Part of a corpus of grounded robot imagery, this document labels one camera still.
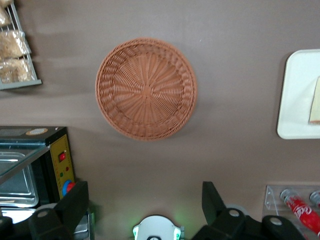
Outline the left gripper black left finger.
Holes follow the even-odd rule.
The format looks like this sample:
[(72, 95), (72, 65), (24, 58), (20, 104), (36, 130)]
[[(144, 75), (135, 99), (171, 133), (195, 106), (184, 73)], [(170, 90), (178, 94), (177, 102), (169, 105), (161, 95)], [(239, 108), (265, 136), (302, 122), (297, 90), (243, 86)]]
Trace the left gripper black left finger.
[(53, 208), (38, 209), (28, 219), (31, 238), (72, 240), (88, 207), (88, 183), (79, 181)]

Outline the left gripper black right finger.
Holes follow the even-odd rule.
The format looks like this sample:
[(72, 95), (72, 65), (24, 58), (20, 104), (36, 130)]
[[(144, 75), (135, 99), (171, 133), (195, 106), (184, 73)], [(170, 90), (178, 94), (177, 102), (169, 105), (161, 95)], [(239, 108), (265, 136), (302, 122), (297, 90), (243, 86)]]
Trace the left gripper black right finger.
[(214, 184), (202, 183), (202, 211), (206, 225), (192, 237), (193, 240), (251, 240), (247, 233), (247, 217), (236, 208), (228, 208)]

